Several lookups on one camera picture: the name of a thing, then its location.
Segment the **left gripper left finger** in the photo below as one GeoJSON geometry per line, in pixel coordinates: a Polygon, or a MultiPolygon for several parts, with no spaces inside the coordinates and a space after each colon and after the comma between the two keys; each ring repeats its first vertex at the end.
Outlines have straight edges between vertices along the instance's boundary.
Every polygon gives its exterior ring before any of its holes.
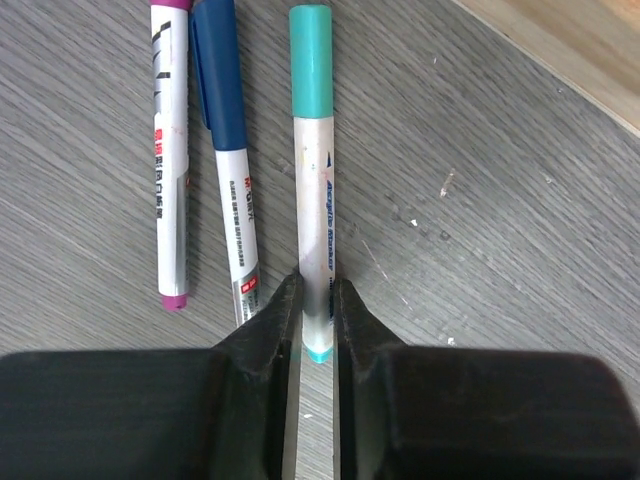
{"type": "Polygon", "coordinates": [[[303,281],[209,348],[1,359],[5,479],[292,479],[303,281]]]}

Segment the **wooden clothes rack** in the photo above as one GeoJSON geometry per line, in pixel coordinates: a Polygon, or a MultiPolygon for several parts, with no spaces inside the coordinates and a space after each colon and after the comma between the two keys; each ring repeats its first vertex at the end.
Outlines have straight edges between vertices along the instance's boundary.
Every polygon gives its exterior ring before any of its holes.
{"type": "Polygon", "coordinates": [[[633,134],[639,133],[637,1],[460,1],[633,134]]]}

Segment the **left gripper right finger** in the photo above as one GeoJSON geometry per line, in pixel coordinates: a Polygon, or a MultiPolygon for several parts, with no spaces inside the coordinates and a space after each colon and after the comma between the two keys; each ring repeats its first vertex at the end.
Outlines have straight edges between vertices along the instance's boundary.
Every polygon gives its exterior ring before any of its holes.
{"type": "Polygon", "coordinates": [[[410,345],[334,287],[338,479],[635,479],[615,373],[568,352],[410,345]]]}

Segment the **magenta marker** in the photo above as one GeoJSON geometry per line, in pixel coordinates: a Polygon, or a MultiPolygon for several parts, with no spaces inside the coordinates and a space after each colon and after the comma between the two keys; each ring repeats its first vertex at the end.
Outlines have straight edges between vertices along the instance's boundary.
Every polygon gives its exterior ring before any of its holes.
{"type": "Polygon", "coordinates": [[[163,307],[186,307],[189,290],[188,19],[190,1],[152,1],[157,280],[163,307]]]}

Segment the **navy capped white marker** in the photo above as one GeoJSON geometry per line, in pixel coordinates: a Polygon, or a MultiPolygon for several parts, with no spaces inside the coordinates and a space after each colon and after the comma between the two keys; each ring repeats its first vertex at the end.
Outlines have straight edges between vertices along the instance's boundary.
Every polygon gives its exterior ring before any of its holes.
{"type": "Polygon", "coordinates": [[[249,172],[235,3],[193,3],[190,33],[203,116],[218,172],[236,323],[260,310],[260,273],[249,172]]]}

